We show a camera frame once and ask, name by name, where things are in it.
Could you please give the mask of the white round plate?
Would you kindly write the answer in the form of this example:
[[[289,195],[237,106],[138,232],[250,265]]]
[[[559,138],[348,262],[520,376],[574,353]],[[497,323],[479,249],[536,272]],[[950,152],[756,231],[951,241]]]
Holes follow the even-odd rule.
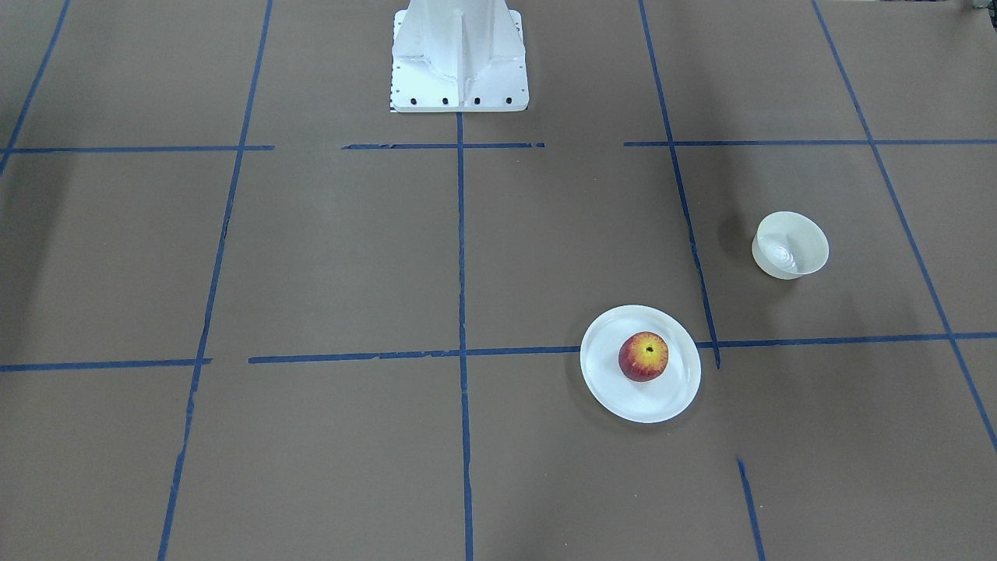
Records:
[[[628,340],[652,333],[655,356],[668,359],[659,376],[630,379],[619,363]],[[666,422],[694,401],[701,381],[698,348],[684,326],[672,316],[644,305],[623,305],[598,316],[587,328],[580,347],[580,368],[588,390],[614,415],[638,423]]]

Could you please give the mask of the white small bowl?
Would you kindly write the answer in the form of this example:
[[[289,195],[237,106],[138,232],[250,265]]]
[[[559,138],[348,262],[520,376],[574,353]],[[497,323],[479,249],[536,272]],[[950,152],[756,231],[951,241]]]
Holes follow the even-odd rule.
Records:
[[[821,270],[830,258],[830,243],[804,214],[770,213],[758,224],[752,258],[768,276],[790,281]]]

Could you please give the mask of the red yellow apple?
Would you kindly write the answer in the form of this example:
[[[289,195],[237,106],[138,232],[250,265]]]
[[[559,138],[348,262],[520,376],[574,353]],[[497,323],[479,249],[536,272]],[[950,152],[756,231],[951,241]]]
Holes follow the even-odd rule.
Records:
[[[658,333],[634,333],[621,344],[618,366],[626,379],[648,383],[665,372],[670,359],[668,344]]]

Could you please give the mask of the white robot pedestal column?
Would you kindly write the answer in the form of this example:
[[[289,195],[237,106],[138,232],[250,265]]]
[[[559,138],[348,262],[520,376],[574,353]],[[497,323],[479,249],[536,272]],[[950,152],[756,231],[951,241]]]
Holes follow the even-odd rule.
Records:
[[[392,111],[481,113],[528,106],[523,18],[506,1],[410,1],[396,11]]]

